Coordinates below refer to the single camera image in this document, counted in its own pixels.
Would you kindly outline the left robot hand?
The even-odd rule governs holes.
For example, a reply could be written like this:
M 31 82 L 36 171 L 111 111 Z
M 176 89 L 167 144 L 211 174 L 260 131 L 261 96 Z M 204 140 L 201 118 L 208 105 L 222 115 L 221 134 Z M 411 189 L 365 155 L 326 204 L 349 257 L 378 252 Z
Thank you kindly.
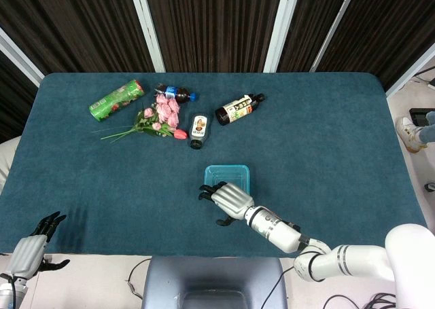
M 44 257 L 48 243 L 66 217 L 57 211 L 41 219 L 29 236 L 18 241 L 4 274 L 16 280 L 29 280 L 38 272 L 57 271 L 67 266 L 69 259 L 52 263 Z

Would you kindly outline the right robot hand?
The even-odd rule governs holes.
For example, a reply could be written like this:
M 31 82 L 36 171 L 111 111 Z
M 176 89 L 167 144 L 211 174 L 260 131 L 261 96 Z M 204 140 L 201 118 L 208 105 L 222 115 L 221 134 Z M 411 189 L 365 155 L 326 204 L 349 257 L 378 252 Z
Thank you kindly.
M 246 212 L 254 207 L 254 199 L 233 183 L 221 181 L 217 185 L 202 185 L 198 199 L 214 203 L 227 214 L 227 218 L 218 219 L 219 226 L 226 227 L 236 220 L 243 220 Z

